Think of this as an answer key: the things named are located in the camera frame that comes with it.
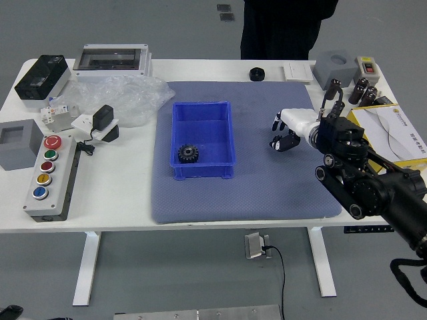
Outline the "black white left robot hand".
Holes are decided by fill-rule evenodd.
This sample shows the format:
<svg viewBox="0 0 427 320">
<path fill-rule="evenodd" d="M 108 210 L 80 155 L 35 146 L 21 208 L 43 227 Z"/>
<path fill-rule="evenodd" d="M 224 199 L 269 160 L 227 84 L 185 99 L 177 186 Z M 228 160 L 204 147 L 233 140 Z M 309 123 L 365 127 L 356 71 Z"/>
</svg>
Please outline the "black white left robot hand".
<svg viewBox="0 0 427 320">
<path fill-rule="evenodd" d="M 4 309 L 1 309 L 0 319 L 1 320 L 16 320 L 23 313 L 23 308 L 18 305 L 9 305 Z"/>
</svg>

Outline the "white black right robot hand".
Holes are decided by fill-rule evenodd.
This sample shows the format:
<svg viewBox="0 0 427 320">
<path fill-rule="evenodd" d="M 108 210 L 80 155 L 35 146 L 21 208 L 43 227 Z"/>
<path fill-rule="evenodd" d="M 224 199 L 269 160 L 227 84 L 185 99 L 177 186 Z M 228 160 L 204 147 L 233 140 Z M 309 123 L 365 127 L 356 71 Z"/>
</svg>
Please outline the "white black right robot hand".
<svg viewBox="0 0 427 320">
<path fill-rule="evenodd" d="M 284 152 L 296 147 L 304 138 L 309 146 L 316 149 L 319 126 L 318 114 L 312 109 L 282 109 L 276 114 L 272 131 L 283 131 L 287 127 L 288 134 L 275 136 L 270 146 L 278 152 Z"/>
</svg>

